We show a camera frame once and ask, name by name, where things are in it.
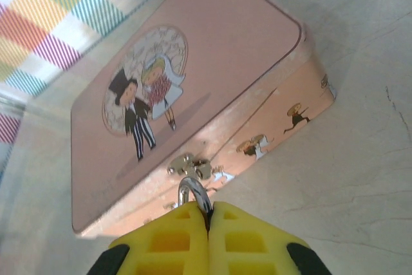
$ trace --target cartoon figure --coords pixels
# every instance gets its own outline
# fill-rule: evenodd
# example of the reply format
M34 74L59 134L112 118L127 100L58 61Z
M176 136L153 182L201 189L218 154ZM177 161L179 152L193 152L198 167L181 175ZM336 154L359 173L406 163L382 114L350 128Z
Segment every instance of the cartoon figure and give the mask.
M183 93L180 84L185 75L175 74L168 56L158 54L146 64L141 78L145 96L152 108L152 118L157 119L165 114L170 127L175 130L176 122L171 106Z
M308 108L304 109L302 112L299 113L299 110L300 110L301 108L302 108L302 104L297 103L297 104L295 104L294 106L292 106L292 107L289 109L287 115L288 115L289 117L292 117L293 127L289 128L289 129L285 129L285 130L283 131L283 134L285 134L287 131L293 130L293 129L297 126L297 124L300 123L300 122L302 122L303 120L306 120L306 122L309 122L309 121L310 121L310 119L309 119L308 117L303 117L303 116L302 116L302 114L303 114Z
M247 156L256 156L256 160L263 157L267 151L262 151L262 148L268 146L269 142L265 135L257 135L249 141L244 141L236 148L238 153L243 152Z
M221 188L221 185L229 183L235 178L234 175L224 172L223 166L220 166L215 171L213 171L212 176L214 177L214 179L205 186L207 193L209 191L214 191L215 193L217 193L219 189L215 187L216 185L217 187Z
M137 159L141 161L143 159L143 137L150 149L156 147L156 141L147 121L147 114L151 108L143 100L136 97L137 87L137 80L128 80L122 68L111 81L109 90L116 95L115 104L124 107L126 134L132 132L133 138L135 138Z
M324 77L321 81L321 88L325 89L326 87L329 87L329 90L332 93L333 97L336 98L336 89L329 83L327 74L324 75Z

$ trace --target padlock shackle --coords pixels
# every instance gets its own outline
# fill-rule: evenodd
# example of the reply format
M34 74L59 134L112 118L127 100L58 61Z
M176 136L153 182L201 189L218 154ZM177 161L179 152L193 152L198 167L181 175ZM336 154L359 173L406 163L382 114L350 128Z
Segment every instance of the padlock shackle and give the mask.
M189 201L189 193L192 192L202 213L206 216L213 211L212 203L205 188L195 178L187 176L180 181L178 190L178 206Z

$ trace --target white marble surface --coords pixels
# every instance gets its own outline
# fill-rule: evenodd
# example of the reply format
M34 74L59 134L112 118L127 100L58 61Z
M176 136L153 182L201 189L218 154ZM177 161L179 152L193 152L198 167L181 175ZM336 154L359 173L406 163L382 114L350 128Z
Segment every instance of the white marble surface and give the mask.
M277 1L312 28L339 96L214 198L302 237L333 274L412 274L412 0ZM85 274L110 242L71 232L70 106L149 11L31 103L0 187L0 274Z

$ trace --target pink tin box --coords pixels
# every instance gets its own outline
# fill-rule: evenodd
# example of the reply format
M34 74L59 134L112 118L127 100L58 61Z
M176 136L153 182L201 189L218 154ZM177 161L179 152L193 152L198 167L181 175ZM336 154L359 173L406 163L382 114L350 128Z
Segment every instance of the pink tin box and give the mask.
M212 194L334 100L307 28L270 0L165 0L71 111L73 230L119 236Z

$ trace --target metal latch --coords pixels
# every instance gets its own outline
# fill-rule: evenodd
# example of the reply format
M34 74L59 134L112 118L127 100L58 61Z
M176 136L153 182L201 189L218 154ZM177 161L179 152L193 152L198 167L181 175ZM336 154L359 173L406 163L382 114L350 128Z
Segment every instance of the metal latch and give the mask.
M194 195L194 199L198 203L200 211L203 213L206 230L209 231L213 215L213 205L207 195L206 189L197 179L186 176L180 181L178 206L182 206L189 201L190 192Z
M176 157L167 168L169 175L189 176L197 180L208 180L213 171L209 160L195 158L191 153Z

